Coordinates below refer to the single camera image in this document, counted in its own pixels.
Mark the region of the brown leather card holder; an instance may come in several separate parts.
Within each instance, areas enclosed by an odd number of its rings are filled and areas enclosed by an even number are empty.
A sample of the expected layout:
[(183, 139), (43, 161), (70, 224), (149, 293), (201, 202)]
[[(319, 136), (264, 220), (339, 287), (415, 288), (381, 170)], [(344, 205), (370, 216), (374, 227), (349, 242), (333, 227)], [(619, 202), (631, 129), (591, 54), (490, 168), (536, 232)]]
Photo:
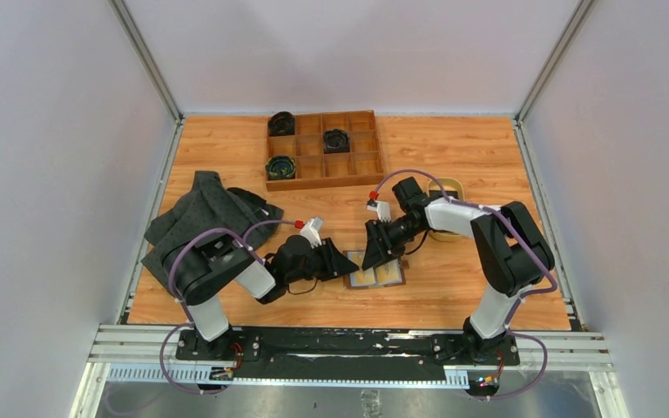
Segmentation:
[(358, 270), (343, 279), (343, 285), (349, 290), (396, 287), (406, 284), (400, 260), (391, 260), (379, 267)]

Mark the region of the yellow oval card tray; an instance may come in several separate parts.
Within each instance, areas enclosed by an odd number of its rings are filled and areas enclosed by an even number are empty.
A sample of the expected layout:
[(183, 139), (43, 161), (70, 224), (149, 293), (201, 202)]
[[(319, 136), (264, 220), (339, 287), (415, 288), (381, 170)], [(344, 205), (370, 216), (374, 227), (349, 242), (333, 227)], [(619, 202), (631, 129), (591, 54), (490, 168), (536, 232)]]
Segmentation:
[[(438, 185), (440, 183), (443, 186), (444, 191), (452, 198), (464, 199), (464, 190), (462, 184), (451, 178), (438, 178), (437, 180), (430, 179), (427, 183), (427, 192), (430, 197), (442, 198), (443, 193), (442, 189)], [(449, 231), (430, 231), (430, 238), (439, 242), (455, 242), (460, 240), (462, 237), (456, 233), (451, 233)]]

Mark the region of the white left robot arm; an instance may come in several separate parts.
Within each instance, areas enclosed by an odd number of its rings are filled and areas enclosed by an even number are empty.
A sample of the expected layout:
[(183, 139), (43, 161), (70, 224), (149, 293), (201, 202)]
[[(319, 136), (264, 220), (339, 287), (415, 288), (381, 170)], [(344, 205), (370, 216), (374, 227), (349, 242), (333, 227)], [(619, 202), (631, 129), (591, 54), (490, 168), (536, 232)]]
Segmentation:
[(360, 270), (330, 238), (313, 245), (301, 235), (292, 235), (259, 262), (219, 233), (201, 240), (187, 253), (182, 246), (173, 249), (162, 267), (168, 274), (169, 289), (186, 304), (199, 336), (199, 349), (212, 360), (225, 358), (232, 348), (231, 326), (220, 301), (220, 291), (227, 285), (237, 283), (259, 303), (268, 304), (296, 281), (327, 281)]

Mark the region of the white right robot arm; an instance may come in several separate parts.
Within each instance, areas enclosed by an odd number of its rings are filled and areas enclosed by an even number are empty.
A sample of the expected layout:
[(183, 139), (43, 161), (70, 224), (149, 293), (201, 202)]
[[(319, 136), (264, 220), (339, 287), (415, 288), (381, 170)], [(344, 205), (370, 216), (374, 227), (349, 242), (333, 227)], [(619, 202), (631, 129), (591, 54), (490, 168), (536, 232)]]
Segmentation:
[(369, 194), (367, 208), (376, 213), (366, 222), (367, 245), (361, 267), (377, 268), (405, 255), (406, 245), (418, 233), (447, 232), (472, 239), (487, 287), (476, 310), (463, 323), (455, 351), (442, 348), (436, 358), (463, 356), (485, 363), (498, 354), (510, 335), (511, 320), (522, 301), (533, 294), (543, 279), (547, 292), (558, 284), (551, 271), (552, 251), (526, 206), (512, 201), (503, 206), (479, 205), (455, 198), (441, 189), (425, 192), (413, 177), (396, 183), (392, 192), (403, 215), (393, 219), (389, 205), (379, 193)]

